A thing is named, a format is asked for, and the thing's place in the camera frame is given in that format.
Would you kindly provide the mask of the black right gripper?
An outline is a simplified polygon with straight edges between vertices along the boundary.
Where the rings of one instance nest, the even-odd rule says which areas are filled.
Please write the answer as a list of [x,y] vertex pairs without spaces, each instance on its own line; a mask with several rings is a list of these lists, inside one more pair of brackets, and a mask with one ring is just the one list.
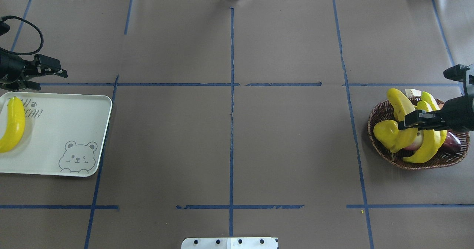
[[398,130],[453,130],[469,132],[474,130],[473,96],[460,96],[444,103],[439,113],[415,110],[398,121]]

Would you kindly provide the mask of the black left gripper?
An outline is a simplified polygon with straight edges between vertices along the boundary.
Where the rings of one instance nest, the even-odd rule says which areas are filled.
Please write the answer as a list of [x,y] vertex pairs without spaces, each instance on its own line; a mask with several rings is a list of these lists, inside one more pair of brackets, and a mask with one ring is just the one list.
[[57,75],[68,78],[68,73],[61,67],[60,61],[53,57],[35,54],[32,62],[3,51],[0,56],[0,87],[3,90],[12,92],[25,89],[40,91],[39,83],[29,81],[35,76]]

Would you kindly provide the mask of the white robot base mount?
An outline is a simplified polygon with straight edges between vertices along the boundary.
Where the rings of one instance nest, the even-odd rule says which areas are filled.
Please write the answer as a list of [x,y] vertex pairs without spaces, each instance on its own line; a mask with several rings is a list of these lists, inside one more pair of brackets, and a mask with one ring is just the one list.
[[279,249],[273,237],[186,238],[181,249]]

